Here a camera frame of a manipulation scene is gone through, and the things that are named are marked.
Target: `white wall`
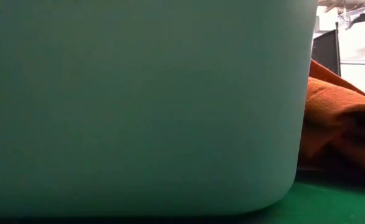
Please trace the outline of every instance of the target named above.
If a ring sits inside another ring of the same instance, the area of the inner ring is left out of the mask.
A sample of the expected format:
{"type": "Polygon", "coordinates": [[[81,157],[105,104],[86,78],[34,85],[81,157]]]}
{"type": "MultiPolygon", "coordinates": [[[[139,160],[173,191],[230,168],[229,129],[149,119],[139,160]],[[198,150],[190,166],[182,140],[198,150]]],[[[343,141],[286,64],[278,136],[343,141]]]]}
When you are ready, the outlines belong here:
{"type": "MultiPolygon", "coordinates": [[[[323,9],[319,7],[317,12],[320,29],[333,30],[334,23],[338,21],[336,10],[323,13],[323,9]]],[[[348,30],[339,28],[339,47],[341,60],[365,60],[365,22],[354,24],[348,30]]],[[[341,65],[341,76],[365,92],[365,65],[341,65]]]]}

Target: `orange towel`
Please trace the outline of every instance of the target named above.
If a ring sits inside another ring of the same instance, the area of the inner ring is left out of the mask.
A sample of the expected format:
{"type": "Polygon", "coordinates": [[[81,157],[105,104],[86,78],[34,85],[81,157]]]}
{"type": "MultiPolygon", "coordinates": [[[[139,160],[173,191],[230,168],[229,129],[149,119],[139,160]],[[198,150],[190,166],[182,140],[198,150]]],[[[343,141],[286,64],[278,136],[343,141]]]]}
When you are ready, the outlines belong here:
{"type": "Polygon", "coordinates": [[[365,93],[313,60],[300,147],[304,160],[335,150],[365,168],[365,93]]]}

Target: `teal plastic container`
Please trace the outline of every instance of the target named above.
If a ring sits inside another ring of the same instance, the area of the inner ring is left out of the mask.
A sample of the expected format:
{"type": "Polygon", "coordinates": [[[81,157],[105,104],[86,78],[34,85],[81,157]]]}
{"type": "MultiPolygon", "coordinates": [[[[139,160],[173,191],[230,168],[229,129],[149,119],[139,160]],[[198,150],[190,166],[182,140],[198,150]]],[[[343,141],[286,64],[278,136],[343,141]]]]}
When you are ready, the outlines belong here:
{"type": "Polygon", "coordinates": [[[315,12],[0,0],[0,217],[232,215],[281,199],[315,12]]]}

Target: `black monitor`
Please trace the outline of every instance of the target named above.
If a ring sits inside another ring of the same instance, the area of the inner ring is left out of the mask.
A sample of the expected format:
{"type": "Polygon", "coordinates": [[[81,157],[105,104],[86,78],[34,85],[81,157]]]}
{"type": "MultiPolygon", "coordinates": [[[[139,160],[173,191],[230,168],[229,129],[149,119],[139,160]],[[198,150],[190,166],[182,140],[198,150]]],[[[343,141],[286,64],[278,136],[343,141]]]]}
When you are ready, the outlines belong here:
{"type": "Polygon", "coordinates": [[[337,29],[314,38],[311,57],[335,74],[341,76],[337,29]]]}

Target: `green surface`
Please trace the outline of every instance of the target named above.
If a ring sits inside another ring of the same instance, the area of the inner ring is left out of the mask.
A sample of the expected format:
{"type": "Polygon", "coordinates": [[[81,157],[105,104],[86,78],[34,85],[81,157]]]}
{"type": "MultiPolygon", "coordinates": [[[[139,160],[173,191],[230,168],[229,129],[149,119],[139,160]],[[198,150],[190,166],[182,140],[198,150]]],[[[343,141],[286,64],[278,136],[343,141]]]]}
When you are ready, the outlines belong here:
{"type": "Polygon", "coordinates": [[[221,215],[282,198],[315,12],[0,0],[0,216],[221,215]]]}
{"type": "Polygon", "coordinates": [[[282,201],[241,221],[365,224],[365,192],[295,182],[282,201]]]}

